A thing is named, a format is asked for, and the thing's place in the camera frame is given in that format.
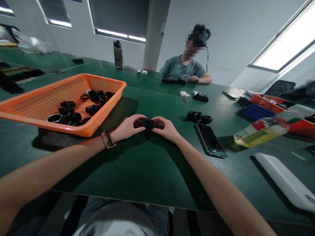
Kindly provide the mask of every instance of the hand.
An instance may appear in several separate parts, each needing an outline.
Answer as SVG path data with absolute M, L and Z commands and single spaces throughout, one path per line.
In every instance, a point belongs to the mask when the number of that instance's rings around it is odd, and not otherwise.
M 152 120 L 154 120 L 155 125 L 160 124 L 158 128 L 152 129 L 153 132 L 162 135 L 173 143 L 181 138 L 181 135 L 177 132 L 170 120 L 167 120 L 161 116 L 154 117 Z
M 189 81 L 192 83 L 198 83 L 199 78 L 197 76 L 193 75 L 192 77 L 190 77 Z
M 111 132 L 112 143 L 118 142 L 120 140 L 130 138 L 136 133 L 140 133 L 145 130 L 145 127 L 134 128 L 134 123 L 138 119 L 147 118 L 144 115 L 136 114 L 126 118 L 117 129 Z

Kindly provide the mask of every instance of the person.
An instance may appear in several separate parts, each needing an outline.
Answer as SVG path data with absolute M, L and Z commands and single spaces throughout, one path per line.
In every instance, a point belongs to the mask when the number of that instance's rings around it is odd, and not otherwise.
M 96 137 L 53 152 L 2 177 L 0 179 L 0 235 L 4 236 L 7 233 L 15 216 L 25 204 L 48 191 L 71 171 L 103 151 L 106 146 L 104 142 L 110 145 L 144 131 L 145 127 L 134 127 L 135 123 L 139 122 L 138 119 L 144 118 L 146 116 L 139 114 L 126 118 L 110 133 L 112 142 L 109 141 L 108 135 L 104 138 Z M 241 191 L 188 143 L 170 120 L 161 116 L 152 120 L 156 125 L 159 124 L 159 128 L 153 128 L 152 131 L 178 146 L 216 210 L 235 235 L 276 235 Z M 93 215 L 85 218 L 85 223 L 79 227 L 75 236 L 168 234 L 168 231 L 163 231 L 167 228 L 165 218 L 167 211 L 164 207 L 153 206 L 151 210 L 145 210 L 132 203 L 119 201 L 104 206 L 93 205 L 92 208 L 95 210 Z
M 210 36 L 211 33 L 209 29 L 206 29 L 204 25 L 197 24 L 186 41 L 184 54 L 170 58 L 166 61 L 160 72 L 180 77 L 186 75 L 189 78 L 188 81 L 192 83 L 211 83 L 211 75 L 205 71 L 199 62 L 192 59 L 201 48 L 206 47 L 207 40 Z

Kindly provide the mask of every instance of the white power bank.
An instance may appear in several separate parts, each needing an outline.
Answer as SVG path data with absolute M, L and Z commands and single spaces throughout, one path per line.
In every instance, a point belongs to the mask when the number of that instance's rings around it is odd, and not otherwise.
M 278 158 L 263 153 L 255 157 L 294 206 L 315 213 L 314 194 Z

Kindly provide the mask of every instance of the black smartphone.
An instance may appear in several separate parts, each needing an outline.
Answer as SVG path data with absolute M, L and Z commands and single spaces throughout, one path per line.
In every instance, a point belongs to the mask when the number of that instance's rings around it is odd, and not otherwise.
M 226 96 L 228 96 L 229 98 L 232 98 L 232 99 L 238 99 L 237 96 L 231 94 L 229 91 L 223 91 L 222 93 L 224 93 Z
M 226 158 L 227 155 L 223 150 L 219 140 L 212 131 L 212 128 L 207 125 L 197 124 L 197 130 L 201 137 L 203 146 L 208 156 Z

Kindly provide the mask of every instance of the wire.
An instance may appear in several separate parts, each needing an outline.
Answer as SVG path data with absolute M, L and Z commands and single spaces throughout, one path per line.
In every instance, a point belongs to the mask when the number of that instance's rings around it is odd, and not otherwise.
M 207 73 L 208 73 L 209 51 L 208 51 L 208 47 L 207 46 L 206 46 L 206 48 L 207 48 L 207 54 L 208 54 L 206 69 L 207 69 Z

